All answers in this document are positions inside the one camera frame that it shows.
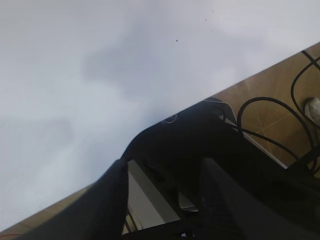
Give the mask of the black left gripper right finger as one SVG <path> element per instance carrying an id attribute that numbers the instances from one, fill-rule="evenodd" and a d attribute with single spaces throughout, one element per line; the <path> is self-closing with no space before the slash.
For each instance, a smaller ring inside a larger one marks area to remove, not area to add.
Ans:
<path id="1" fill-rule="evenodd" d="M 312 231 L 286 220 L 237 184 L 213 159 L 201 166 L 204 240 L 318 240 Z"/>

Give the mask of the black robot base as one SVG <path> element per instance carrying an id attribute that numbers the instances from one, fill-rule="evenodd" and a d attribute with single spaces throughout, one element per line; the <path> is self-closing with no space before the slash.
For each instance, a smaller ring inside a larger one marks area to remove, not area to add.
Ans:
<path id="1" fill-rule="evenodd" d="M 198 208 L 195 237 L 202 239 L 201 170 L 213 159 L 238 185 L 286 220 L 320 236 L 320 181 L 305 169 L 290 173 L 202 101 L 137 135 L 123 157 L 182 192 Z"/>

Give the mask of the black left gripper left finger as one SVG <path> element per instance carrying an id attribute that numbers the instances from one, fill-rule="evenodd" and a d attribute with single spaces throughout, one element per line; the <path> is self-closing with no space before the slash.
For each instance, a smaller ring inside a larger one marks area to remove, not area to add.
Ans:
<path id="1" fill-rule="evenodd" d="M 128 162 L 116 160 L 80 198 L 20 240 L 119 240 L 128 210 Z"/>

